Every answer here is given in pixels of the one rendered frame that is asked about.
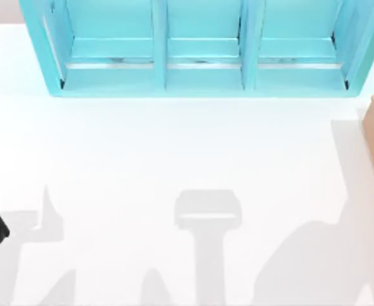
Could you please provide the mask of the light blue rack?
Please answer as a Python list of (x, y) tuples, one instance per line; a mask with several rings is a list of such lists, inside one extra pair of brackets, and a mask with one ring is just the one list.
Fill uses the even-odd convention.
[(55, 97), (343, 98), (374, 0), (19, 0)]

